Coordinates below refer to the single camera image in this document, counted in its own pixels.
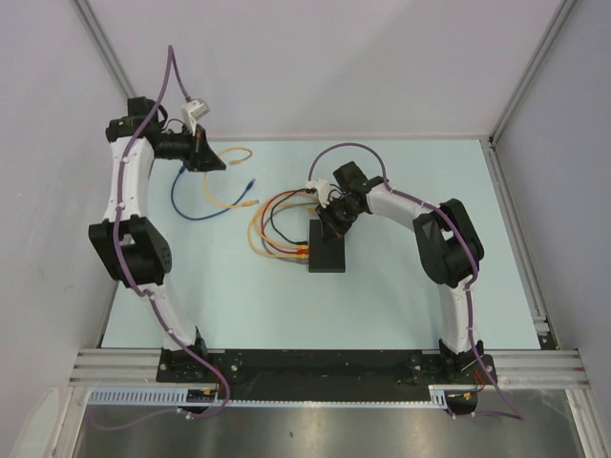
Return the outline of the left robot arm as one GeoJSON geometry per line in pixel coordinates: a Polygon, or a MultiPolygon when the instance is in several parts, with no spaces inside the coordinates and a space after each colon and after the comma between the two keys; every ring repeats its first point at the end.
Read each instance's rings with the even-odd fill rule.
{"type": "Polygon", "coordinates": [[[166,129],[166,110],[145,96],[127,102],[126,115],[106,128],[111,148],[111,192],[102,221],[88,228],[89,240],[110,277],[132,289],[151,308],[162,338],[160,381],[204,379],[211,359],[198,327],[187,317],[173,290],[171,247],[148,216],[149,182],[157,160],[175,160],[188,172],[223,171],[197,119],[198,100],[183,107],[179,132],[166,129]]]}

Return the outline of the black network switch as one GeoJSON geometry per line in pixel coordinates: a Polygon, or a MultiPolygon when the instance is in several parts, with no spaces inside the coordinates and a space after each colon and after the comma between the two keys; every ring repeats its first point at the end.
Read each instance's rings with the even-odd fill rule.
{"type": "Polygon", "coordinates": [[[323,240],[322,223],[311,219],[308,226],[308,262],[310,274],[340,274],[346,272],[346,251],[343,239],[323,240]]]}

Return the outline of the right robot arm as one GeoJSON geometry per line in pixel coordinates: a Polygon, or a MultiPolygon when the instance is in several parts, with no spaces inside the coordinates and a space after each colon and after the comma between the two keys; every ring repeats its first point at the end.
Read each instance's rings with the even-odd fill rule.
{"type": "Polygon", "coordinates": [[[393,188],[384,177],[368,178],[351,161],[333,172],[335,184],[309,179],[322,240],[342,239],[359,216],[392,220],[410,230],[426,275],[438,286],[442,315],[440,370],[452,383],[474,373],[483,342],[476,332],[473,286],[484,257],[483,244],[463,203],[432,204],[393,188]]]}

